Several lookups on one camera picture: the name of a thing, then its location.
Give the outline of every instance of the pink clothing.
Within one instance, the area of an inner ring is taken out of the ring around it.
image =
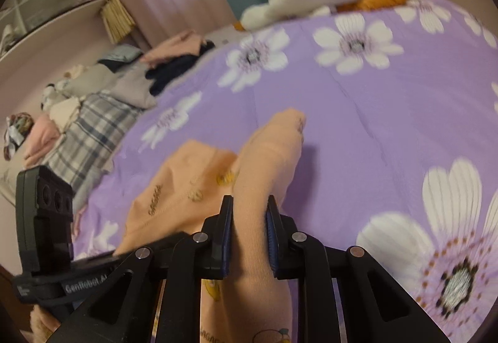
[[[24,167],[29,169],[50,152],[54,147],[60,132],[47,113],[43,113],[33,125],[25,141]]]

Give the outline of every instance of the purple bedsheet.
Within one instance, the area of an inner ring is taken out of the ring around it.
[[[218,51],[158,98],[94,190],[78,257],[114,249],[133,199],[192,138],[238,151],[307,115],[283,209],[325,245],[363,245],[454,342],[498,294],[498,53],[444,0],[286,22]]]

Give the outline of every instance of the yellow tassel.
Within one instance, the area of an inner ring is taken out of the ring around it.
[[[135,21],[120,0],[108,0],[100,14],[109,39],[113,44],[123,40],[136,26]]]

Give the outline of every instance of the wall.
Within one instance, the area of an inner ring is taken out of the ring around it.
[[[62,78],[74,65],[94,64],[99,56],[112,48],[99,17],[73,27],[48,44],[0,84],[0,119],[12,113],[27,112],[38,117],[43,88]],[[16,212],[0,196],[0,264],[12,274],[20,274],[21,261],[17,248]]]

